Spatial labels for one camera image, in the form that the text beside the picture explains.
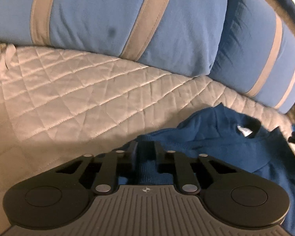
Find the dark blue sweatshirt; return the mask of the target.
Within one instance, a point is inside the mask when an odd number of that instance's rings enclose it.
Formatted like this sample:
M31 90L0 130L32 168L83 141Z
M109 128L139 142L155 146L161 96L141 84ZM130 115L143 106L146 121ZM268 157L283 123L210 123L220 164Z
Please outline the dark blue sweatshirt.
M279 128L268 131L259 120L219 104L195 112L175 128L140 135L135 140L139 185L173 183L171 174L157 172L154 142L166 151L190 158L206 153L284 188L290 208L282 227L295 235L295 155Z

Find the right blue striped pillow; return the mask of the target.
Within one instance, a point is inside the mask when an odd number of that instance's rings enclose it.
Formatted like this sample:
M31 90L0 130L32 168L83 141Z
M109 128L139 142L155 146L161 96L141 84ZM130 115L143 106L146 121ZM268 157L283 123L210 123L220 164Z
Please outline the right blue striped pillow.
M209 77L287 113L295 103L295 37L265 0L228 0Z

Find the blue striped pillow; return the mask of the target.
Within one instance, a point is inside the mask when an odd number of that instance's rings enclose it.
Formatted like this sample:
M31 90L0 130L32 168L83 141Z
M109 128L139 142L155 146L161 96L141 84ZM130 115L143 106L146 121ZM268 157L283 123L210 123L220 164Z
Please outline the blue striped pillow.
M0 42L111 55L207 75L227 0L0 0Z
M209 77L287 113L295 103L295 37L265 0L228 0Z

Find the grey quilted bedspread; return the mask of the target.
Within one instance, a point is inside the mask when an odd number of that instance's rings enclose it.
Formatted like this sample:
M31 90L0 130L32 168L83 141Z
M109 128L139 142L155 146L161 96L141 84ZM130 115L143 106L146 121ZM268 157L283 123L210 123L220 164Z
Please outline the grey quilted bedspread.
M292 132L285 114L206 76L188 78L87 52L0 44L0 234L14 184L85 153L175 127L218 104Z

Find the left blue striped pillow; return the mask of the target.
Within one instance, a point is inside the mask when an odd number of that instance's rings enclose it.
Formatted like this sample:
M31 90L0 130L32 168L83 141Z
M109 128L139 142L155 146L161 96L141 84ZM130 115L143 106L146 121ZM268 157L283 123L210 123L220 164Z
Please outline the left blue striped pillow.
M0 42L111 55L207 75L227 0L0 0Z

